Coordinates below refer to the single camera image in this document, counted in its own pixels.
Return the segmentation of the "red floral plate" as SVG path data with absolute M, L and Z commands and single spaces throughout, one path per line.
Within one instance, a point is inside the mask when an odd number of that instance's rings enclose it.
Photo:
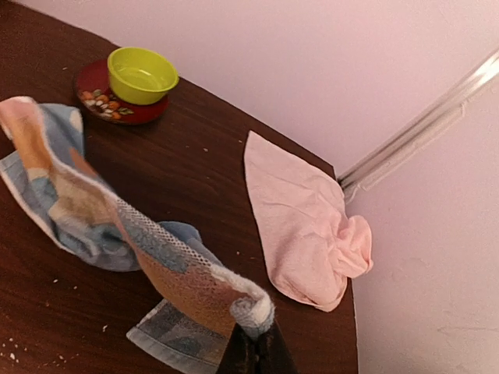
M 168 96 L 157 103 L 141 106 L 118 98 L 108 82 L 104 59 L 85 65 L 73 78 L 73 91 L 80 106 L 106 122 L 143 125 L 159 119 L 168 108 Z

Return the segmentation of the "pink towel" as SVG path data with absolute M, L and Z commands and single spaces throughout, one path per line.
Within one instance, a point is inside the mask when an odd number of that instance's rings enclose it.
M 246 187 L 267 275 L 283 295 L 330 312 L 350 279 L 373 267 L 366 219 L 347 216 L 340 185 L 319 168 L 250 132 Z

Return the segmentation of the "blue polka dot towel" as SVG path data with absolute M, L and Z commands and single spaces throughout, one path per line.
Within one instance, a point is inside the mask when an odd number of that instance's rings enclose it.
M 142 270 L 161 294 L 127 334 L 136 346 L 180 372 L 214 373 L 235 327 L 253 341 L 272 330 L 265 290 L 227 269 L 193 226 L 152 221 L 87 163 L 77 108 L 12 97 L 1 127 L 15 147 L 2 179 L 36 225 L 92 266 Z

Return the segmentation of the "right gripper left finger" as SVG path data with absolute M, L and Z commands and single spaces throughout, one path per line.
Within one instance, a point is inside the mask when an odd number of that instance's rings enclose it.
M 254 342 L 240 325 L 235 324 L 217 374 L 257 374 L 257 352 Z

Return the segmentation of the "right aluminium frame post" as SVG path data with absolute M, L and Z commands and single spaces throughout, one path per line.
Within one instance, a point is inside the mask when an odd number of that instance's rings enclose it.
M 498 80 L 498 51 L 458 81 L 405 128 L 338 177 L 346 199 L 367 191 L 442 136 L 465 116 L 467 105 Z

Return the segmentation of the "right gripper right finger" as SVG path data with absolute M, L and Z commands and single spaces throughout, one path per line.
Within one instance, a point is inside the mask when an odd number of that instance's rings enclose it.
M 255 341 L 255 373 L 298 374 L 276 319 Z

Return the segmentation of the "green plastic bowl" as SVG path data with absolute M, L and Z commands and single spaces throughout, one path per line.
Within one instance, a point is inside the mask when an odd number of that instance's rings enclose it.
M 155 104 L 179 83 L 179 74 L 173 64 L 145 48 L 114 50 L 107 58 L 107 68 L 110 89 L 130 104 Z

